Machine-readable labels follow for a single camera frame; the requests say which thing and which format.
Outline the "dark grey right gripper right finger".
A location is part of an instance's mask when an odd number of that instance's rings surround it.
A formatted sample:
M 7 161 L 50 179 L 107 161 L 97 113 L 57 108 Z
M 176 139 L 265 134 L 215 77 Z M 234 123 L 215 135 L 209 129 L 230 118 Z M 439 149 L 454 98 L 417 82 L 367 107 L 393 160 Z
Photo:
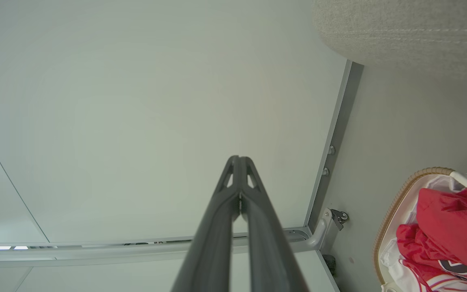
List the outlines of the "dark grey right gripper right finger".
M 249 157 L 241 157 L 241 213 L 248 224 L 252 292 L 308 292 L 261 177 Z

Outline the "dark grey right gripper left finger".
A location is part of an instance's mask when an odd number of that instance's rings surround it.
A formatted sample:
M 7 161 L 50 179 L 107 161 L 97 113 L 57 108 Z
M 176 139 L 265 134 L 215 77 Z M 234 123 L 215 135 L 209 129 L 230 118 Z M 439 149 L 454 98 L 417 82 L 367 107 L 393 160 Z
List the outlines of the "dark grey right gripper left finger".
M 232 156 L 206 207 L 173 292 L 228 292 L 232 256 L 232 224 L 240 214 L 240 157 Z

